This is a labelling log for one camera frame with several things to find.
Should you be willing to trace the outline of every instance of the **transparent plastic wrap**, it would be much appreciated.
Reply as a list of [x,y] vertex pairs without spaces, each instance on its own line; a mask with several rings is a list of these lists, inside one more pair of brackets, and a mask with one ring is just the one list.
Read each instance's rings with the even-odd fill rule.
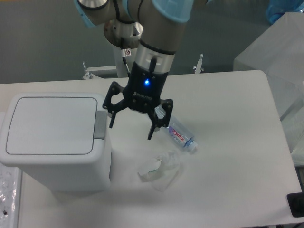
[[[0,113],[0,130],[4,113]],[[0,163],[0,228],[17,228],[22,171]]]
[[304,166],[304,82],[297,88],[301,96],[282,121],[287,143],[295,166]]
[[180,158],[176,151],[168,151],[159,154],[155,158],[146,161],[138,169],[138,174],[145,182],[158,191],[165,191],[174,180],[180,168]]

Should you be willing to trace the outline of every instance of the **blue protective cover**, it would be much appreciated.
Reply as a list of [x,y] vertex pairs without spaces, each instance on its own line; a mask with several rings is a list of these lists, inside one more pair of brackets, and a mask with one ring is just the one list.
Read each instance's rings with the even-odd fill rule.
[[152,0],[162,15],[179,23],[189,20],[193,2],[194,0]]
[[76,9],[78,11],[78,13],[81,16],[82,21],[85,23],[85,26],[87,26],[88,28],[92,28],[95,27],[96,25],[93,24],[90,19],[86,16],[86,14],[84,13],[84,11],[82,10],[82,8],[80,7],[79,3],[77,0],[74,0],[74,4],[76,6]]
[[123,8],[127,12],[127,14],[129,15],[129,17],[132,18],[130,13],[129,13],[129,9],[128,9],[128,0],[123,0]]

